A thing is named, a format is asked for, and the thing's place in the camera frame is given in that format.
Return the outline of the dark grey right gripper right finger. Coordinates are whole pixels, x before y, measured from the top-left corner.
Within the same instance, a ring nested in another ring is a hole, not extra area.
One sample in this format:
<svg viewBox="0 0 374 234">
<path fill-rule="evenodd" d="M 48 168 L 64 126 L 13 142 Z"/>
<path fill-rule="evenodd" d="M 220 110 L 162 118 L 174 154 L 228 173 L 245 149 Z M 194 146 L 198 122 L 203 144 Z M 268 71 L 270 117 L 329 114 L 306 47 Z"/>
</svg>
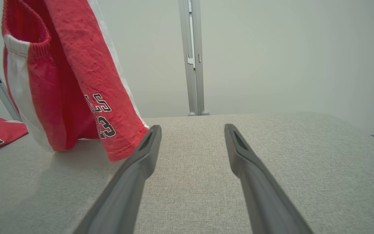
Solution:
<svg viewBox="0 0 374 234">
<path fill-rule="evenodd" d="M 232 172 L 240 179 L 254 234 L 311 234 L 313 231 L 256 156 L 237 127 L 225 124 Z"/>
</svg>

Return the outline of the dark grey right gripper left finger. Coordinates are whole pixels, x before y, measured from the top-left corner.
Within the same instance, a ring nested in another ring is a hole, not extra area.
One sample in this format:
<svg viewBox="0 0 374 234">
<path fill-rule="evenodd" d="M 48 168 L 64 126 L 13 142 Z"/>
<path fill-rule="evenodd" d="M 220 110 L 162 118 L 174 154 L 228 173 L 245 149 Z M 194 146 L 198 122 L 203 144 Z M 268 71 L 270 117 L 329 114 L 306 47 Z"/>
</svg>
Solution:
<svg viewBox="0 0 374 234">
<path fill-rule="evenodd" d="M 145 181 L 154 173 L 162 129 L 151 126 L 75 229 L 76 234 L 132 234 Z"/>
</svg>

